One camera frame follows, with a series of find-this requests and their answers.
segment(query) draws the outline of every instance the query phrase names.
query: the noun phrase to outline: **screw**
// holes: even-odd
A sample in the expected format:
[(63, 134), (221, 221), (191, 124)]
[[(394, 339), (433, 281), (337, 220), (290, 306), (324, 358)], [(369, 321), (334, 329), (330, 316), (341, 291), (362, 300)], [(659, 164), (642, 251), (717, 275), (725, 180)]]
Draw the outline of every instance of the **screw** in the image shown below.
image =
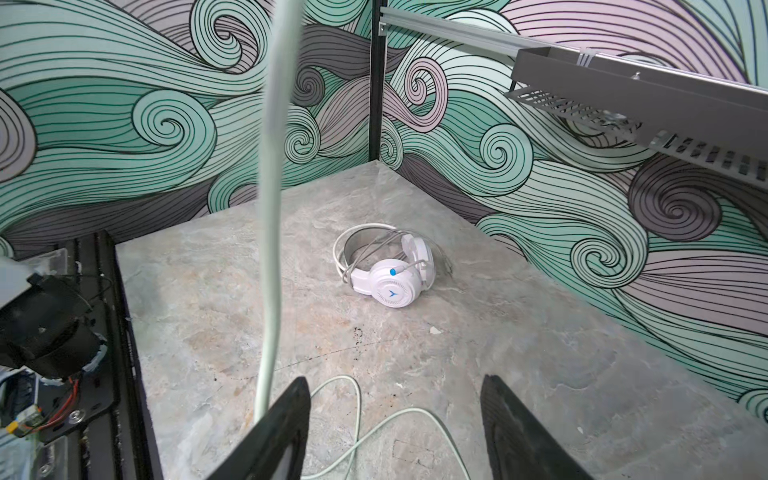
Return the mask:
[(83, 420), (85, 420), (85, 412), (83, 412), (82, 410), (75, 410), (74, 412), (69, 414), (70, 425), (77, 425)]

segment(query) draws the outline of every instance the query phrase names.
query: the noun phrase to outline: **wall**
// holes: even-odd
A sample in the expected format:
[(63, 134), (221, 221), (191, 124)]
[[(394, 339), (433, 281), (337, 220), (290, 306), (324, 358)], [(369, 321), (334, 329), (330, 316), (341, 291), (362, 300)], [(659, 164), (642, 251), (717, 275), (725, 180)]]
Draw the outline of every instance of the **wall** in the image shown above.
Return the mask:
[[(760, 0), (390, 6), (768, 87)], [(388, 42), (387, 164), (768, 421), (766, 192), (506, 99), (510, 58)]]
[[(370, 0), (307, 4), (285, 186), (368, 160)], [(272, 11), (0, 0), (0, 254), (253, 199)]]

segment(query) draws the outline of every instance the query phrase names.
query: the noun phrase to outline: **marble floor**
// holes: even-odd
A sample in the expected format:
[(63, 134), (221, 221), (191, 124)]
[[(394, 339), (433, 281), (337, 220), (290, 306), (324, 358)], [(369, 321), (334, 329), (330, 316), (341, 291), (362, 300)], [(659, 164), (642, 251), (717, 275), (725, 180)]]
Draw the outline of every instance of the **marble floor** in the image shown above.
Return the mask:
[[(430, 236), (452, 275), (400, 310), (354, 293), (330, 247), (373, 221)], [(205, 478), (249, 428), (258, 227), (248, 203), (118, 246), (166, 479)], [(480, 387), (497, 374), (595, 478), (768, 476), (764, 424), (381, 163), (283, 192), (282, 266), (274, 396), (297, 376), (310, 388), (354, 376), (362, 432), (404, 407), (430, 409), (477, 480), (491, 478)], [(343, 382), (313, 400), (305, 474), (352, 444), (354, 417)], [(462, 473), (435, 426), (407, 415), (359, 450), (350, 478)]]

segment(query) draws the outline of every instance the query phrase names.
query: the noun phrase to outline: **metal rail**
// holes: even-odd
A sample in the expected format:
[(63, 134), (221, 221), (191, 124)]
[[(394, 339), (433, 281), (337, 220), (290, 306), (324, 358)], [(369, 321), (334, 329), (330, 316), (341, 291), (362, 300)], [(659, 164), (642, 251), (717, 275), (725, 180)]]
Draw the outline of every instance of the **metal rail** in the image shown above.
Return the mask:
[[(560, 45), (549, 41), (537, 40), (524, 37), (514, 33), (503, 31), (493, 31), (488, 28), (467, 25), (460, 22), (452, 22), (444, 18), (434, 18), (420, 13), (406, 12), (392, 7), (381, 8), (381, 23), (386, 26), (407, 28), (427, 35), (453, 40), (465, 45), (482, 48), (483, 50), (493, 51), (503, 55), (517, 57), (518, 51), (522, 48), (537, 47), (556, 47), (569, 51), (580, 51), (578, 48)], [(737, 81), (714, 78), (709, 75), (698, 74), (692, 71), (678, 70), (677, 68), (655, 65), (644, 61), (631, 60), (629, 58), (617, 57), (598, 52), (595, 57), (606, 60), (617, 61), (626, 65), (636, 65), (650, 70), (658, 70), (665, 73), (674, 73), (681, 77), (696, 78), (697, 80), (707, 81), (714, 84), (727, 85), (732, 88), (757, 92), (768, 97), (768, 89), (756, 87), (754, 85), (741, 84)]]

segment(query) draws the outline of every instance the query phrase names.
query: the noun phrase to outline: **headphones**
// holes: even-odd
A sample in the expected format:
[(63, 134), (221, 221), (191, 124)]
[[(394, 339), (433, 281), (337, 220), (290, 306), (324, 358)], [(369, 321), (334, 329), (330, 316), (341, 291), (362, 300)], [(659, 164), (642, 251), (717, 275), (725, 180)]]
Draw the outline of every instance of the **headphones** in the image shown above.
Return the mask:
[[(344, 237), (344, 248), (337, 253)], [(370, 271), (357, 267), (396, 240), (402, 246), (396, 258), (380, 260)], [(384, 223), (364, 223), (339, 235), (333, 244), (333, 260), (342, 280), (353, 290), (393, 308), (410, 305), (435, 282), (435, 261), (425, 237)]]

